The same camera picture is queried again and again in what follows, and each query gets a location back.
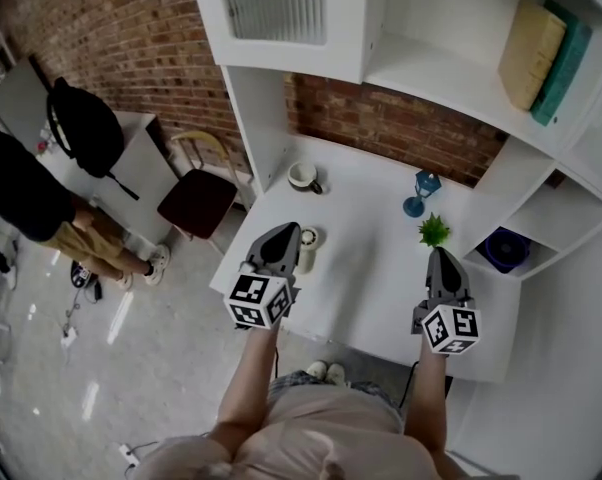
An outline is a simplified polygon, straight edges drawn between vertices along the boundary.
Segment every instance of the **hand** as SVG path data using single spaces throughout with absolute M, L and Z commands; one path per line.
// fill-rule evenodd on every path
M 94 221 L 94 215 L 85 210 L 77 210 L 72 225 L 81 231 L 87 231 Z

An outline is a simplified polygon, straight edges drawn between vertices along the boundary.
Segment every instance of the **mug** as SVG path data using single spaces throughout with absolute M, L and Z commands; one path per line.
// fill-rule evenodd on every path
M 288 182 L 295 190 L 312 190 L 315 194 L 322 194 L 323 189 L 317 183 L 317 168 L 305 162 L 297 162 L 288 169 Z

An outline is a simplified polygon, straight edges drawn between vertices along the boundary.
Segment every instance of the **green plant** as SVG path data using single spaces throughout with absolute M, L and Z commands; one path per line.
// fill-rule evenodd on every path
M 443 223 L 441 217 L 430 213 L 430 217 L 419 226 L 419 233 L 422 235 L 420 243 L 436 247 L 450 236 L 450 228 Z

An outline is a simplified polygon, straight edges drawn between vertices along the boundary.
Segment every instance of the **dark red chair seat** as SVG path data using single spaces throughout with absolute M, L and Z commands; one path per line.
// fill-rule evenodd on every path
M 198 238 L 209 239 L 232 206 L 237 187 L 206 171 L 192 169 L 159 205 L 159 214 Z

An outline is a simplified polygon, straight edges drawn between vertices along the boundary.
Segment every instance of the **tiled floor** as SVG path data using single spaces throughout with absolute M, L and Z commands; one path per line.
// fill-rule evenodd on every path
M 241 218 L 238 212 L 226 218 L 216 236 L 221 245 Z M 0 356 L 7 358 L 0 366 L 0 443 L 15 479 L 122 479 L 119 443 L 136 446 L 211 428 L 245 333 L 233 329 L 221 296 L 208 288 L 217 253 L 206 242 L 177 239 L 172 246 L 158 287 L 135 279 L 118 334 L 113 323 L 123 292 L 106 282 L 97 305 L 81 293 L 72 316 L 79 337 L 66 351 L 60 339 L 75 296 L 70 262 L 61 257 L 53 265 L 54 251 L 21 240 L 18 287 L 0 303 L 0 320 L 12 329 L 8 339 L 0 333 Z M 280 374 L 315 359 L 338 360 L 351 380 L 374 380 L 395 399 L 409 371 L 286 332 L 279 351 Z

